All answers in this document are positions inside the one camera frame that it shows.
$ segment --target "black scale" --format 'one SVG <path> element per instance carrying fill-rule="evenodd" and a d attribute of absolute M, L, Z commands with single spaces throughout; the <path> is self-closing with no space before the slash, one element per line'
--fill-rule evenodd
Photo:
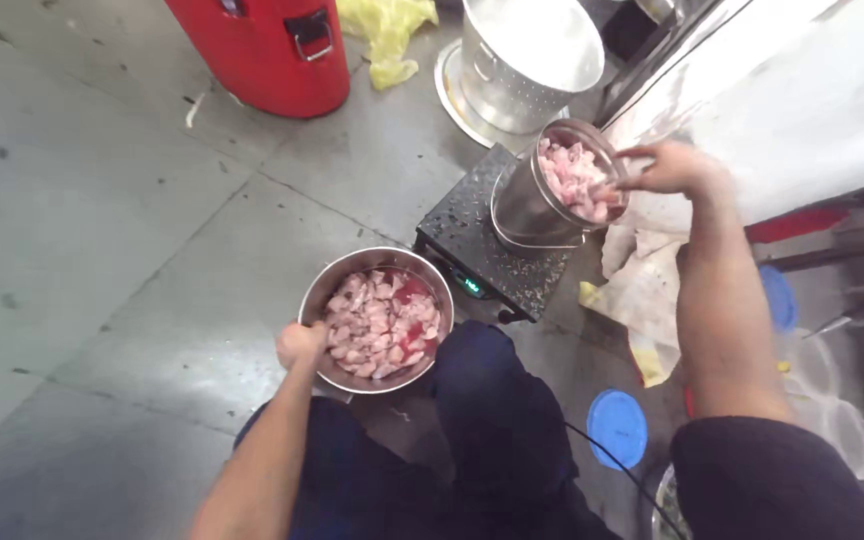
<path fill-rule="evenodd" d="M 500 300 L 509 308 L 498 314 L 502 324 L 537 322 L 570 257 L 570 251 L 550 250 L 538 259 L 522 258 L 496 238 L 490 215 L 493 186 L 516 161 L 502 145 L 492 146 L 422 218 L 413 247 L 470 296 Z"/>

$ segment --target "yellow plastic bag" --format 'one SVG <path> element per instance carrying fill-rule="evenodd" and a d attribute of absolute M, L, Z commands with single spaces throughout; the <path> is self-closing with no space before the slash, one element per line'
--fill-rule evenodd
<path fill-rule="evenodd" d="M 404 83 L 419 71 L 402 59 L 412 33 L 426 21 L 439 25 L 433 0 L 336 0 L 346 34 L 368 40 L 368 76 L 377 91 Z"/>

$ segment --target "pink meat chunk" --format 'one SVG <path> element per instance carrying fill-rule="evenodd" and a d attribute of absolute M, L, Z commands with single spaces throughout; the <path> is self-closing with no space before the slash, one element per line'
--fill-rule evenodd
<path fill-rule="evenodd" d="M 382 379 L 415 365 L 441 338 L 435 298 L 398 270 L 350 274 L 325 312 L 328 353 L 356 377 Z"/>
<path fill-rule="evenodd" d="M 595 166 L 595 153 L 581 142 L 566 148 L 540 139 L 538 168 L 558 202 L 582 219 L 606 223 L 609 209 L 621 207 L 618 190 L 606 183 L 607 175 Z"/>

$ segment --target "metal bucket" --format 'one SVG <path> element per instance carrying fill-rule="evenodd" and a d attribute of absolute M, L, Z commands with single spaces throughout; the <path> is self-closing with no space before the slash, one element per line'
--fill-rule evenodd
<path fill-rule="evenodd" d="M 628 176 L 625 165 L 613 160 L 612 144 L 594 126 L 561 118 L 545 126 L 539 139 L 547 138 L 561 146 L 582 142 L 586 150 L 595 153 L 595 166 L 613 182 Z M 618 215 L 606 223 L 593 223 L 572 213 L 552 193 L 546 175 L 539 166 L 539 140 L 536 139 L 528 157 L 518 162 L 508 173 L 503 186 L 496 182 L 492 196 L 492 226 L 503 246 L 522 257 L 536 257 L 548 250 L 572 249 L 585 241 L 585 233 L 608 227 Z M 628 194 L 622 193 L 628 204 Z"/>
<path fill-rule="evenodd" d="M 462 94 L 498 129 L 534 133 L 602 77 L 602 38 L 575 0 L 462 4 Z"/>
<path fill-rule="evenodd" d="M 326 304 L 335 293 L 342 281 L 354 272 L 367 272 L 382 268 L 404 270 L 425 282 L 436 306 L 441 313 L 438 324 L 438 340 L 441 342 L 452 331 L 452 321 L 455 319 L 455 309 L 452 304 L 452 293 L 446 279 L 429 261 L 412 251 L 399 248 L 366 248 L 351 252 L 325 267 L 316 276 L 305 292 L 302 305 L 298 309 L 298 322 L 310 325 L 326 317 Z M 384 378 L 372 380 L 355 376 L 339 367 L 334 361 L 324 362 L 318 374 L 335 387 L 355 394 L 381 394 L 405 387 L 426 373 L 435 358 L 427 356 L 421 362 L 404 370 L 397 371 Z"/>

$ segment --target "red container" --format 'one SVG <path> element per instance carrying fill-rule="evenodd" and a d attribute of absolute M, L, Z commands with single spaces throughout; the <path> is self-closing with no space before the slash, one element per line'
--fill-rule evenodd
<path fill-rule="evenodd" d="M 220 83 L 283 117 L 317 117 L 349 96 L 335 0 L 165 0 Z"/>

